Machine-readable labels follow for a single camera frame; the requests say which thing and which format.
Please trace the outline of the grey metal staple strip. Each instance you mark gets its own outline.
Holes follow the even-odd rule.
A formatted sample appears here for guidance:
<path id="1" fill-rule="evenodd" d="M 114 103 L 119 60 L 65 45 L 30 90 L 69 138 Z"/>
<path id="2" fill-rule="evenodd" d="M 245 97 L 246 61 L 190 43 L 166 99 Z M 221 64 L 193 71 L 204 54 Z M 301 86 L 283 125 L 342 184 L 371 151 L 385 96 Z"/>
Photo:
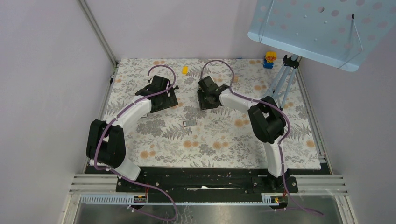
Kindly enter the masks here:
<path id="1" fill-rule="evenodd" d="M 197 125 L 197 121 L 196 120 L 187 120 L 183 122 L 183 127 L 192 127 L 192 126 L 196 126 Z"/>

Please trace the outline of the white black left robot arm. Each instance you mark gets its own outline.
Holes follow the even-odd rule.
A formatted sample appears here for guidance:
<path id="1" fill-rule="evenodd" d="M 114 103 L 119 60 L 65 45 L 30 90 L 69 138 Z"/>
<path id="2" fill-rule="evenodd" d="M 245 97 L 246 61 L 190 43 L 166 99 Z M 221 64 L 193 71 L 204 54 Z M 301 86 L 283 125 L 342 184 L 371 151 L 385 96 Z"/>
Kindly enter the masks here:
<path id="1" fill-rule="evenodd" d="M 178 104 L 174 82 L 155 75 L 150 83 L 138 90 L 132 103 L 107 121 L 94 120 L 90 125 L 86 156 L 94 165 L 103 164 L 117 175 L 135 181 L 140 167 L 127 158 L 125 134 L 137 121 Z"/>

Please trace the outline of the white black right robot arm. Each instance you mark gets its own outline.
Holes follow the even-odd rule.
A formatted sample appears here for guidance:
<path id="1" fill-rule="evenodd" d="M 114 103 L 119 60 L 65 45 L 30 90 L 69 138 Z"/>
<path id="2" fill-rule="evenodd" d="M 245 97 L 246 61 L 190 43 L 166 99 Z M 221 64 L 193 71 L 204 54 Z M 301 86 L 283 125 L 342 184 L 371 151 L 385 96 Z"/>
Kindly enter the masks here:
<path id="1" fill-rule="evenodd" d="M 287 166 L 283 157 L 282 137 L 287 124 L 281 110 L 272 97 L 248 98 L 228 85 L 218 86 L 211 77 L 198 82 L 200 110 L 226 106 L 248 115 L 255 137 L 264 145 L 267 158 L 267 186 L 280 190 L 286 180 Z"/>

